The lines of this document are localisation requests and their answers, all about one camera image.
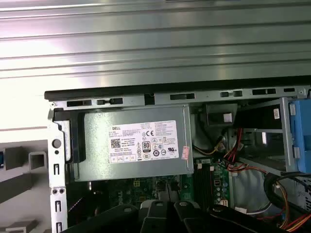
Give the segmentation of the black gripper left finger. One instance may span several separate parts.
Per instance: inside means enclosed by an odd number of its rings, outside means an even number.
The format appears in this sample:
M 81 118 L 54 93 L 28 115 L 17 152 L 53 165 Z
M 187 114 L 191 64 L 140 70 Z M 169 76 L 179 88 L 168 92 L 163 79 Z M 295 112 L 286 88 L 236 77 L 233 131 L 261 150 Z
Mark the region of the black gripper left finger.
M 170 203 L 153 200 L 145 208 L 122 204 L 72 226 L 64 233 L 166 233 Z

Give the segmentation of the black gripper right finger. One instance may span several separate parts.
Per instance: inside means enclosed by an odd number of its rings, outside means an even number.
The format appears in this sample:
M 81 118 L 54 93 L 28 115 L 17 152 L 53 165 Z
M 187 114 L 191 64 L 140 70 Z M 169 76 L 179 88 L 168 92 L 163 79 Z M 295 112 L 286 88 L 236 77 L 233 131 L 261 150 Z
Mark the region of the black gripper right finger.
M 185 233 L 285 233 L 286 231 L 223 205 L 207 210 L 193 203 L 174 203 L 182 231 Z

